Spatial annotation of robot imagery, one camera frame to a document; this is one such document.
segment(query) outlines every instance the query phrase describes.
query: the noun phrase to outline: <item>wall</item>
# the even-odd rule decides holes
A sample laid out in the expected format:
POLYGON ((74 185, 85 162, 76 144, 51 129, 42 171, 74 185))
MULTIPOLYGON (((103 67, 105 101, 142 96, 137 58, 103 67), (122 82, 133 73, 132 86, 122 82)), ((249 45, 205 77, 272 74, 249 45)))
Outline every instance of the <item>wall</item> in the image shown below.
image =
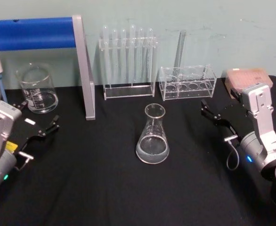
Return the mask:
MULTIPOLYGON (((211 63, 218 77, 222 71, 237 67, 264 67, 276 75, 276 0, 0 0, 0 19, 57 17, 81 14, 94 78, 100 83, 95 51, 104 24, 136 24, 152 27, 160 43, 158 65, 172 67, 179 31, 189 34, 186 65, 211 63)), ((34 60, 43 52, 2 53, 5 68, 4 85, 16 88, 13 71, 19 59, 34 60)), ((68 63, 57 63, 56 86, 77 84, 74 51, 58 50, 49 54, 64 56, 68 63)))

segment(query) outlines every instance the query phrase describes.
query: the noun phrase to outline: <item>black tablecloth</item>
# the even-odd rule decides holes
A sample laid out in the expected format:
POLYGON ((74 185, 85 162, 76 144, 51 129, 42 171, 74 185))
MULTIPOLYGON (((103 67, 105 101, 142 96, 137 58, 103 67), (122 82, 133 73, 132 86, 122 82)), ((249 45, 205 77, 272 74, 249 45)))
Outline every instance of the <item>black tablecloth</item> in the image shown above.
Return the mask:
MULTIPOLYGON (((272 92, 276 131, 276 77, 272 92)), ((10 103, 19 90, 7 91, 10 103)), ((199 98, 155 97, 104 100, 96 87, 96 120, 86 121, 81 87, 57 88, 57 108, 23 115, 46 126, 60 115, 60 130, 34 141, 35 160, 12 172, 0 186, 0 226, 274 226, 271 183, 241 155, 226 168, 230 151, 218 129, 201 116, 199 98), (164 130, 170 155, 158 165, 141 162, 136 143, 146 123, 144 108, 166 109, 164 130)), ((221 79, 208 103, 231 102, 221 79)))

